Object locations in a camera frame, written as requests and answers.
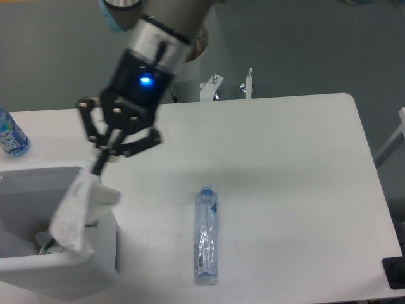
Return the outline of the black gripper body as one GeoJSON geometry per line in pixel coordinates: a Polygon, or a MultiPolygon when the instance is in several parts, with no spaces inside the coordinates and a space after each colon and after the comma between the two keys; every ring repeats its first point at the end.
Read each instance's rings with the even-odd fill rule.
{"type": "Polygon", "coordinates": [[[100,95],[104,121],[108,126],[124,131],[125,135],[152,126],[156,110],[173,78],[174,74],[125,50],[109,86],[100,95]]]}

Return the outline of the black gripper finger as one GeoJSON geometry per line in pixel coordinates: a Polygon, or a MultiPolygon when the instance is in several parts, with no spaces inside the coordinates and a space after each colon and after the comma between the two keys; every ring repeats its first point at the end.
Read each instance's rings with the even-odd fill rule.
{"type": "Polygon", "coordinates": [[[87,140],[94,144],[97,149],[96,160],[93,164],[91,173],[102,174],[103,168],[109,158],[109,150],[107,143],[109,141],[109,126],[107,126],[105,133],[100,133],[92,118],[92,111],[99,104],[96,98],[84,97],[77,101],[77,108],[79,110],[87,140]]]}
{"type": "Polygon", "coordinates": [[[116,136],[111,136],[105,148],[100,147],[101,154],[97,157],[94,163],[94,174],[101,176],[103,168],[111,157],[124,156],[129,158],[133,155],[141,153],[147,149],[153,148],[161,144],[161,134],[158,129],[151,127],[145,137],[133,142],[124,143],[128,134],[119,130],[116,136]]]}

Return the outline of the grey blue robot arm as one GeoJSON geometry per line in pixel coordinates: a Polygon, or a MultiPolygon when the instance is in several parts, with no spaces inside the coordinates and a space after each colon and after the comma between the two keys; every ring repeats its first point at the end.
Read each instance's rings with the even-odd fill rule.
{"type": "Polygon", "coordinates": [[[92,174],[112,157],[131,157],[161,143],[156,111],[214,1],[146,1],[109,84],[77,108],[89,142],[99,150],[92,174]]]}

